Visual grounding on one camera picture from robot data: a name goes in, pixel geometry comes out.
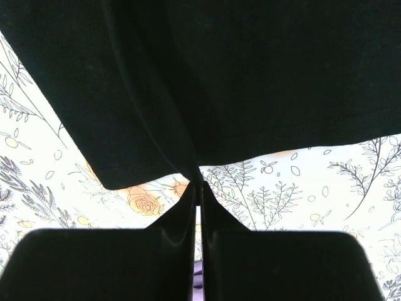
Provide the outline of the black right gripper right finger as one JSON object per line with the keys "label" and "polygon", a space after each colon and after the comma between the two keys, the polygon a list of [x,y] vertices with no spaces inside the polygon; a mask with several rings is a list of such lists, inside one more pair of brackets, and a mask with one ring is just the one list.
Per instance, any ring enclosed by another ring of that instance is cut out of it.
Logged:
{"label": "black right gripper right finger", "polygon": [[200,193],[206,300],[380,300],[361,245],[341,231],[253,231]]}

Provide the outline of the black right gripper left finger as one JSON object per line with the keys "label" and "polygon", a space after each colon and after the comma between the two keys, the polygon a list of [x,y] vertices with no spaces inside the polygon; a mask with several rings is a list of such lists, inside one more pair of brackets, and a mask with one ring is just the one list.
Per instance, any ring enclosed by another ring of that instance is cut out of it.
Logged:
{"label": "black right gripper left finger", "polygon": [[39,229],[14,249],[2,300],[191,300],[196,188],[144,229]]}

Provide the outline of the black t shirt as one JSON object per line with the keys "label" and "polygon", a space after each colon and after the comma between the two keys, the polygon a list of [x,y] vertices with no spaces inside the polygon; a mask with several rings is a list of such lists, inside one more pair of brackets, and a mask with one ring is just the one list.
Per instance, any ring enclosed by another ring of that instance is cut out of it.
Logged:
{"label": "black t shirt", "polygon": [[2,1],[107,189],[400,133],[399,1]]}

